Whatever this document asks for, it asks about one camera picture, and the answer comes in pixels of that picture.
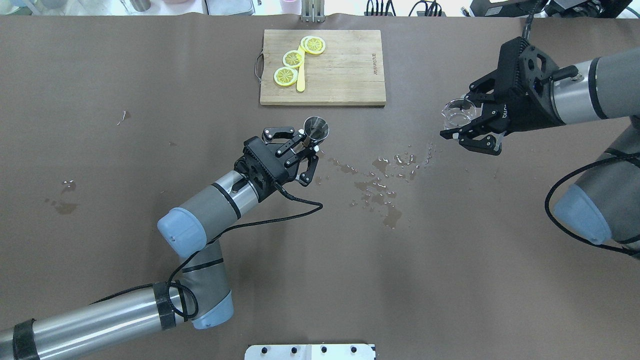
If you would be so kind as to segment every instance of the lemon slice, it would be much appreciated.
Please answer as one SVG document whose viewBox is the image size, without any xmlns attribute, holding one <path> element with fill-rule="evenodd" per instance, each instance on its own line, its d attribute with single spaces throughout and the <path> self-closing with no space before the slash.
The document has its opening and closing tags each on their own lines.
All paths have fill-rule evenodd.
<svg viewBox="0 0 640 360">
<path fill-rule="evenodd" d="M 290 67 L 281 67 L 273 73 L 273 80 L 280 86 L 290 86 L 298 79 L 298 71 Z"/>
<path fill-rule="evenodd" d="M 312 38 L 313 36 L 309 35 L 309 36 L 305 36 L 302 38 L 302 40 L 300 40 L 300 46 L 302 46 L 302 48 L 306 51 L 307 47 L 305 46 L 305 41 L 307 41 L 308 38 Z"/>
<path fill-rule="evenodd" d="M 307 39 L 304 41 L 305 51 L 309 54 L 322 54 L 326 49 L 326 42 L 322 38 L 319 37 L 306 37 Z"/>
<path fill-rule="evenodd" d="M 298 51 L 298 50 L 288 51 L 282 57 L 282 63 L 285 66 L 288 66 L 288 67 L 291 67 L 291 68 L 294 68 L 294 69 L 296 67 L 299 67 L 302 64 L 303 61 L 304 61 L 303 53 L 301 51 Z"/>
</svg>

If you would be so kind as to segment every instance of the water droplet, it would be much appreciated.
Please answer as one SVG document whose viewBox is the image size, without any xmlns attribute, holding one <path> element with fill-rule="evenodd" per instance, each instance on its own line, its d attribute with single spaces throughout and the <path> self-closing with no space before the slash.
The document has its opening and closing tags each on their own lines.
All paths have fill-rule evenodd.
<svg viewBox="0 0 640 360">
<path fill-rule="evenodd" d="M 120 124 L 125 120 L 128 119 L 130 116 L 127 116 L 127 110 L 123 110 L 122 111 L 122 119 L 120 119 L 120 121 L 118 121 L 118 123 L 116 124 L 116 126 L 120 126 Z"/>
<path fill-rule="evenodd" d="M 72 192 L 76 190 L 76 182 L 73 180 L 63 181 L 62 185 L 64 185 L 64 188 L 62 189 L 61 193 Z"/>
</svg>

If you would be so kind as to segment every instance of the white metal plate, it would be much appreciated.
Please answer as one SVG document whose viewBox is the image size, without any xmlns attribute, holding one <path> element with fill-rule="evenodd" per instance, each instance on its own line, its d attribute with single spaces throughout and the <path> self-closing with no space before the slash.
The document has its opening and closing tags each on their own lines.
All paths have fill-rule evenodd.
<svg viewBox="0 0 640 360">
<path fill-rule="evenodd" d="M 244 360 L 375 360 L 375 349 L 374 344 L 252 345 Z"/>
</svg>

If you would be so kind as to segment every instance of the brown table surface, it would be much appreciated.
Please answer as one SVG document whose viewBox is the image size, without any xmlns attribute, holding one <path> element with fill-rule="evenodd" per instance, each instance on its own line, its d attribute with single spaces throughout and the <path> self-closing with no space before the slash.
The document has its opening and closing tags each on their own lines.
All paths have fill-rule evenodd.
<svg viewBox="0 0 640 360">
<path fill-rule="evenodd" d="M 157 220 L 231 170 L 245 139 L 319 115 L 323 180 L 287 189 L 325 209 L 223 237 L 234 317 L 90 359 L 242 359 L 252 344 L 323 341 L 375 343 L 379 359 L 637 359 L 640 264 L 568 238 L 543 210 L 628 120 L 513 134 L 498 157 L 438 136 L 442 106 L 495 68 L 523 21 L 3 17 L 0 328 L 166 279 L 177 257 Z M 260 106 L 264 29 L 305 28 L 380 29 L 387 105 Z M 640 21 L 536 20 L 531 40 L 564 66 L 639 46 Z M 413 180 L 388 166 L 391 214 L 363 208 L 358 183 L 396 154 L 423 165 Z M 306 209 L 274 195 L 244 221 Z"/>
</svg>

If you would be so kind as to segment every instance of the cutting board handle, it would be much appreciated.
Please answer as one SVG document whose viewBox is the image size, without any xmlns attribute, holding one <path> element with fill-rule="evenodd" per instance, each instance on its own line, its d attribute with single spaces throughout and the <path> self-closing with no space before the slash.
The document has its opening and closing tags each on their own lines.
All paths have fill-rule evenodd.
<svg viewBox="0 0 640 360">
<path fill-rule="evenodd" d="M 262 58 L 262 69 L 260 70 L 260 75 L 258 75 L 258 64 L 260 62 L 260 58 Z M 253 72 L 255 73 L 255 77 L 258 78 L 258 83 L 262 83 L 262 73 L 264 72 L 264 49 L 260 50 L 260 54 L 255 59 Z"/>
</svg>

